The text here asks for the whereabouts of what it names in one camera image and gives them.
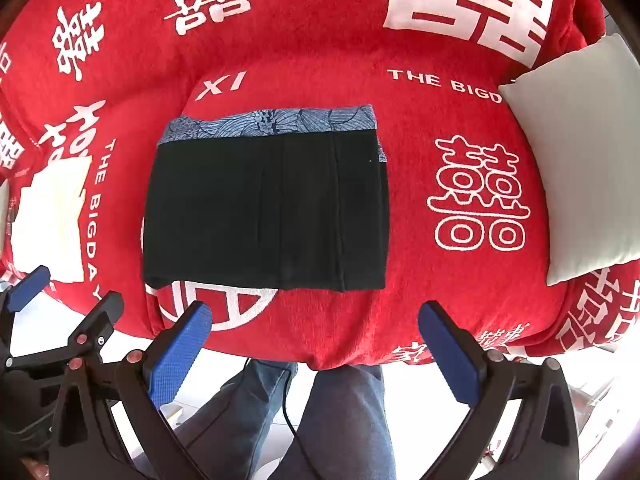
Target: blue jeans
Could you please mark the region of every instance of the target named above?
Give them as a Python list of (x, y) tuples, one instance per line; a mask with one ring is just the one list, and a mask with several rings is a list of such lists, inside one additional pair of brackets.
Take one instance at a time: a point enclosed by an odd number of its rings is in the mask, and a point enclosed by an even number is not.
[[(175, 434), (211, 480), (250, 480), (295, 363), (251, 360)], [(380, 366), (318, 372), (298, 428), (324, 480), (395, 480)], [(144, 474), (155, 473), (144, 455)], [(270, 480), (317, 480), (294, 440)]]

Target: person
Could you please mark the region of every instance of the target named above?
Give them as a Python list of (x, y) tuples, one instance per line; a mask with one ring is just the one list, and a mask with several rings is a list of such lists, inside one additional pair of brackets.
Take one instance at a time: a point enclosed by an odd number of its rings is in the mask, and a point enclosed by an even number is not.
[[(254, 476), (273, 418), (297, 371), (296, 363), (251, 359), (175, 430), (208, 478)], [(344, 365), (318, 372), (297, 436), (270, 480), (395, 480), (382, 367)], [(144, 454), (134, 464), (149, 478), (158, 478)], [(32, 474), (46, 480), (48, 470)]]

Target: white floor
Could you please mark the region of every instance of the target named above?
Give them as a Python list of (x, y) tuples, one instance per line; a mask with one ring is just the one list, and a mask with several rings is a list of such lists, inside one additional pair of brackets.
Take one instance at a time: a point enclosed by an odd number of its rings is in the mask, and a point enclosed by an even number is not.
[[(40, 295), (15, 321), (12, 354), (42, 351), (66, 344), (68, 334), (82, 316)], [(102, 350), (105, 362), (121, 360), (128, 351), (145, 349), (149, 340), (114, 333)], [(562, 356), (562, 365), (570, 384), (595, 390), (611, 374), (613, 354), (594, 349)], [(215, 394), (220, 386), (242, 369), (244, 358), (212, 351), (202, 351), (182, 385), (176, 401), (191, 415)], [(467, 408), (456, 403), (436, 365), (409, 366), (404, 363), (384, 365), (385, 403), (399, 480), (420, 478), (446, 446)], [(315, 372), (300, 367), (287, 397), (287, 412), (294, 425), (300, 422)], [(511, 429), (518, 402), (511, 401), (492, 439), (492, 449), (501, 448)], [(114, 407), (118, 426), (130, 452), (139, 444), (121, 405)], [(291, 441), (289, 429), (280, 412), (274, 420), (263, 450), (261, 463), (282, 457)], [(479, 466), (475, 478), (486, 473)]]

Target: person's leg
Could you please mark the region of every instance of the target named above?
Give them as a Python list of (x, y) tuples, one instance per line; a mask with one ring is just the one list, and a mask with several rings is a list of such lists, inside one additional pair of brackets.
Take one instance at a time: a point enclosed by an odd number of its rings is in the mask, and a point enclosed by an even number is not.
[[(318, 372), (298, 436), (324, 480), (394, 480), (380, 366)], [(270, 480), (319, 480), (294, 439)]]
[[(216, 480), (247, 480), (295, 363), (251, 360), (211, 400), (175, 430), (178, 440), (204, 474)], [(136, 457), (139, 471), (156, 478), (145, 455)]]

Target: folded black cloth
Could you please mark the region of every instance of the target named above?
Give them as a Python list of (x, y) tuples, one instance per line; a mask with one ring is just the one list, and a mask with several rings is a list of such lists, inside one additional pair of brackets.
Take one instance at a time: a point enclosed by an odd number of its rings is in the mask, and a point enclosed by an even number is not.
[(153, 288), (384, 288), (388, 215), (370, 107), (183, 117), (158, 145), (143, 277)]

